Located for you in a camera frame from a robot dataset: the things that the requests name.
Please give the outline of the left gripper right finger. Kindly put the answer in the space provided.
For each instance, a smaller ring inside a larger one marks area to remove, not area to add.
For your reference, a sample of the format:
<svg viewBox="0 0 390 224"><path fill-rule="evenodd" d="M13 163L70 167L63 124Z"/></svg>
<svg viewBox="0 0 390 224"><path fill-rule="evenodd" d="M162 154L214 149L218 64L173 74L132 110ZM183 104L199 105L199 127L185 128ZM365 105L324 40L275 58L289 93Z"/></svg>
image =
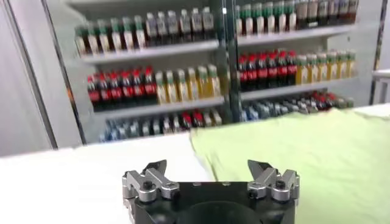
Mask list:
<svg viewBox="0 0 390 224"><path fill-rule="evenodd" d="M300 176L295 170L280 173L269 163L249 159L248 168L253 180L247 183L247 192L252 199L270 196L279 203L297 201L300 196Z"/></svg>

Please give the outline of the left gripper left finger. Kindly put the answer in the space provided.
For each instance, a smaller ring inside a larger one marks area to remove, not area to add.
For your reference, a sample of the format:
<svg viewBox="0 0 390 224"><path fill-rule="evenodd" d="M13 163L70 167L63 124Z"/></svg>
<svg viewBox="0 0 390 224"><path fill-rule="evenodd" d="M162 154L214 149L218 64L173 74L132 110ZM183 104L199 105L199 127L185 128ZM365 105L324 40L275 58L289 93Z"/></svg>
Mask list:
<svg viewBox="0 0 390 224"><path fill-rule="evenodd" d="M138 198L142 203L152 203L157 194L167 200L175 200L180 195L180 184L165 177L167 160L149 163L141 173L126 171L122 176L122 198Z"/></svg>

